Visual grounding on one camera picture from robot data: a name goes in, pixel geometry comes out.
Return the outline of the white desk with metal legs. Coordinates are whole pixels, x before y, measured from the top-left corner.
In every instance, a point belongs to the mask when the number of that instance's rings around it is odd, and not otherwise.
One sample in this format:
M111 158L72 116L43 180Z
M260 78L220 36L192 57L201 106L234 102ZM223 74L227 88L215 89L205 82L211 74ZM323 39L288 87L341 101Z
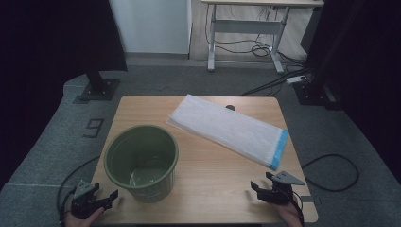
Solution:
M212 6L210 19L210 44L208 49L207 69L215 70L215 34L216 33L238 33L238 34L268 34L274 36L274 42L270 48L270 57L279 74L284 73L284 68L279 60L278 47L281 42L287 24L289 12L292 8L321 8L323 0L201 0L203 4ZM236 6L263 6L283 7L284 15L280 21L241 21L220 20L217 18L217 7L219 5Z

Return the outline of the person's left hand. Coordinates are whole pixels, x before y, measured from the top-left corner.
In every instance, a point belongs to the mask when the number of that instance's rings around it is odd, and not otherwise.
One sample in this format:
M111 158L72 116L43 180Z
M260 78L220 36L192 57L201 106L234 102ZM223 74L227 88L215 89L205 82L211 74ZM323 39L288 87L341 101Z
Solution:
M100 207L94 213L86 218L80 219L73 216L71 213L68 213L64 220L65 227L91 227L91 224L97 220L104 213L104 208Z

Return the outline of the black stand base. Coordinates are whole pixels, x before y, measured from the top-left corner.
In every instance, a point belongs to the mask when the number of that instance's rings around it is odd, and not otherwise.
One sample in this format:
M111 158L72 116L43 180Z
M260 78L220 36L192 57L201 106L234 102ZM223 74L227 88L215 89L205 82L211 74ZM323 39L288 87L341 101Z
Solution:
M113 99L113 95L120 83L119 79L104 79L97 70L88 71L86 77L89 82L78 97L80 101L110 101Z

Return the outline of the black stand with square base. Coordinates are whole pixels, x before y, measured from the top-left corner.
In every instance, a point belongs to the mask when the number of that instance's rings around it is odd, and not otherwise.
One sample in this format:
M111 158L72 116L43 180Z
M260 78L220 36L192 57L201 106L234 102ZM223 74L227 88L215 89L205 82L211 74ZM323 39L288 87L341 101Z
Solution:
M322 7L314 7L301 47L307 57L303 67L308 70L308 81L294 85L301 105L325 106L336 110L338 101L327 87L328 68L338 48L341 20L335 19L339 0L323 0Z

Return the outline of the person's right hand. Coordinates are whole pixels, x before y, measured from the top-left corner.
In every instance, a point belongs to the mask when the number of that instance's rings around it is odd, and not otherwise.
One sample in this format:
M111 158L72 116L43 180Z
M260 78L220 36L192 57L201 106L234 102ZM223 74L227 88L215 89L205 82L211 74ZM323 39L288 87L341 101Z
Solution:
M299 218L299 213L292 203L274 205L274 209L286 227L303 227Z

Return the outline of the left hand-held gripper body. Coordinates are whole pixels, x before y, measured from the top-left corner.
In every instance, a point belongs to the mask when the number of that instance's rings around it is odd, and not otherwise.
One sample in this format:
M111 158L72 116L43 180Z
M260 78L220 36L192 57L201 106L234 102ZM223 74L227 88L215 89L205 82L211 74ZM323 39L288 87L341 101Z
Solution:
M83 180L78 183L71 203L73 216L79 219L87 219L101 208L101 204L95 196L98 189L98 183L90 184Z

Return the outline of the white blue-edged garbage bag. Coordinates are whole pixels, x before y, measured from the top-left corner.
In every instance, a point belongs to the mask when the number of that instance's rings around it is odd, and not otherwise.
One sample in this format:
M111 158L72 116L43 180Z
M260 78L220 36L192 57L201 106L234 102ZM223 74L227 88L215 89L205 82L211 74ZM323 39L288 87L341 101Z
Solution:
M288 139L287 130L191 95L184 98L166 123L272 170L279 167Z

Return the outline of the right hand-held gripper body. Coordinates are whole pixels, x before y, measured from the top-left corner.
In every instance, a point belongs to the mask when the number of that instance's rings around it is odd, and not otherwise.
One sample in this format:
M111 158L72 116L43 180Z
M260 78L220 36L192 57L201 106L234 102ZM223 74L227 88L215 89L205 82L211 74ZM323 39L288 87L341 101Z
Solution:
M304 182L292 176L286 171L274 175L271 190L263 201L273 204L287 204L293 200L293 185L305 185Z

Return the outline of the black curtain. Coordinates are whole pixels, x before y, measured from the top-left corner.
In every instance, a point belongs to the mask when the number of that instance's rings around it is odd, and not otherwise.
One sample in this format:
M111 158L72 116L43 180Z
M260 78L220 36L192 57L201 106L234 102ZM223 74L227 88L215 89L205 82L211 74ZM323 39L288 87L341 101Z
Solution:
M0 190L81 75L125 71L110 0L0 0Z
M401 0L339 0L327 87L401 183Z

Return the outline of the green plastic trash bin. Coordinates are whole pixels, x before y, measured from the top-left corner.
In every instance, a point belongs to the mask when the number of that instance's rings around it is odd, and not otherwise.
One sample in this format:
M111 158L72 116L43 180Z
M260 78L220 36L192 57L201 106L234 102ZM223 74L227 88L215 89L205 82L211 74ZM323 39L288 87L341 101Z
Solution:
M155 125L139 125L119 133L104 154L109 179L138 201L157 202L174 186L179 147L173 135Z

